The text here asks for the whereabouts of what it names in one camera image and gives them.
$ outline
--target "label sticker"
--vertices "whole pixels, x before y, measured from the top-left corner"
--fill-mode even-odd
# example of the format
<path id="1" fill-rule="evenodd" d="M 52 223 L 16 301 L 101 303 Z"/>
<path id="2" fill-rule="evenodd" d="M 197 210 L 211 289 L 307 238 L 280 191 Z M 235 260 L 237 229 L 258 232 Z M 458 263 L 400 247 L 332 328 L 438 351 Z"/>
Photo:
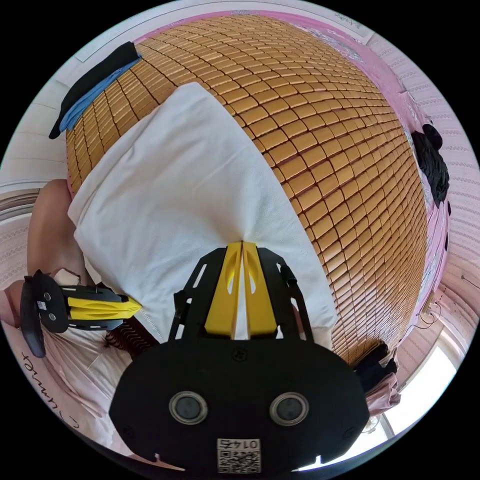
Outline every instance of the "label sticker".
<path id="1" fill-rule="evenodd" d="M 218 438 L 219 474 L 259 474 L 262 471 L 260 439 Z"/>

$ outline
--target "woven bamboo mattress pad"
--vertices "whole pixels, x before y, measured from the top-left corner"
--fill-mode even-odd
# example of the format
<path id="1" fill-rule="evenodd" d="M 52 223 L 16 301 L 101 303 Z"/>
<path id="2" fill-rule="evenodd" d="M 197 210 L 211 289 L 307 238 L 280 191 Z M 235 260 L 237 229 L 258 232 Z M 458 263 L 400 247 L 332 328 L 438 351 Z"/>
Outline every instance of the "woven bamboo mattress pad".
<path id="1" fill-rule="evenodd" d="M 260 15 L 192 21 L 136 47 L 142 59 L 67 132 L 72 191 L 176 87 L 199 82 L 263 154 L 305 228 L 339 315 L 334 351 L 352 364 L 378 340 L 395 345 L 419 295 L 427 218 L 408 140 L 375 84 L 326 43 Z"/>

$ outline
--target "blue cloth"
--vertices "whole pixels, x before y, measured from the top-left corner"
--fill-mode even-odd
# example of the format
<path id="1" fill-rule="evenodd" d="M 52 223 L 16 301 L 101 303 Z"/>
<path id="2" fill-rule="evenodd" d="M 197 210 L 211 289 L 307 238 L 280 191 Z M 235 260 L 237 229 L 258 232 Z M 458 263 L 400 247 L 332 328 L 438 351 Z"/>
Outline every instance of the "blue cloth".
<path id="1" fill-rule="evenodd" d="M 130 67 L 133 67 L 142 58 L 138 55 L 138 58 L 129 64 L 115 70 L 107 78 L 97 83 L 90 91 L 84 96 L 79 98 L 76 103 L 68 110 L 60 122 L 60 132 L 64 130 L 73 130 L 75 124 L 79 121 L 82 113 L 94 102 L 94 100 L 107 89 L 120 75 L 124 74 Z"/>

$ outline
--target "pink bedding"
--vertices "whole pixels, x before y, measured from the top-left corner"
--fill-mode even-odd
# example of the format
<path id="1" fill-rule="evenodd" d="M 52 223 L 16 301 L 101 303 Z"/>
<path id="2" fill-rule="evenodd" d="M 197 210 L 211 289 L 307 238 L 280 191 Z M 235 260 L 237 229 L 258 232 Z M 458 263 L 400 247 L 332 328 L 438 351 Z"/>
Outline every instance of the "pink bedding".
<path id="1" fill-rule="evenodd" d="M 417 130 L 422 131 L 422 125 L 426 123 L 426 118 L 422 110 L 416 104 L 410 93 L 405 89 L 402 82 L 397 78 L 393 71 L 384 63 L 368 46 L 355 40 L 341 30 L 328 25 L 326 23 L 313 20 L 311 18 L 294 15 L 290 13 L 281 13 L 266 10 L 229 10 L 219 11 L 215 13 L 206 13 L 196 15 L 190 18 L 164 25 L 161 28 L 150 31 L 142 37 L 135 40 L 138 44 L 142 40 L 155 34 L 163 32 L 173 26 L 192 22 L 194 20 L 220 17 L 225 15 L 238 14 L 259 14 L 265 15 L 296 26 L 304 31 L 310 32 L 315 37 L 328 43 L 332 48 L 340 54 L 347 57 L 355 64 L 370 80 L 372 80 L 378 89 L 385 96 L 388 103 L 394 109 L 400 122 L 402 123 L 405 134 L 408 137 L 412 151 L 415 153 L 413 141 L 410 132 Z M 447 252 L 445 250 L 445 241 L 449 228 L 449 215 L 447 211 L 447 201 L 436 208 L 425 175 L 418 170 L 423 185 L 425 208 L 427 214 L 427 254 L 425 258 L 425 269 L 423 280 L 420 288 L 420 294 L 415 306 L 413 315 L 410 319 L 409 330 L 412 325 L 417 322 L 418 314 L 430 292 L 436 290 L 440 284 L 447 261 Z"/>

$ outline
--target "window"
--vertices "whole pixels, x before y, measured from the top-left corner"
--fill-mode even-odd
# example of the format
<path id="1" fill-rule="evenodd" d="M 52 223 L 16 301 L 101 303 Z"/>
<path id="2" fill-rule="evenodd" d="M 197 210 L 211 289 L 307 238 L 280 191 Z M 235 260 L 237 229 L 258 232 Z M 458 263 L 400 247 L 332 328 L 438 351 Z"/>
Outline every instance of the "window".
<path id="1" fill-rule="evenodd" d="M 299 471 L 317 469 L 318 467 L 326 467 L 327 465 L 336 464 L 337 462 L 351 459 L 352 457 L 356 457 L 357 455 L 373 449 L 377 445 L 380 445 L 387 440 L 388 436 L 385 433 L 385 430 L 380 423 L 378 423 L 375 427 L 375 430 L 367 433 L 361 433 L 356 442 L 351 446 L 350 450 L 345 453 L 345 455 L 339 456 L 335 460 L 329 461 L 328 463 L 320 463 L 320 457 L 317 457 L 314 464 L 299 468 Z"/>
<path id="2" fill-rule="evenodd" d="M 443 332 L 426 360 L 401 390 L 400 403 L 381 415 L 374 430 L 362 433 L 345 455 L 324 464 L 318 457 L 314 464 L 299 470 L 325 467 L 356 457 L 401 433 L 433 407 L 452 381 L 462 359 L 463 353 L 454 351 L 448 334 Z"/>
<path id="3" fill-rule="evenodd" d="M 456 368 L 440 346 L 435 346 L 423 367 L 401 391 L 401 401 L 384 413 L 393 433 L 399 434 L 425 415 L 448 387 Z"/>

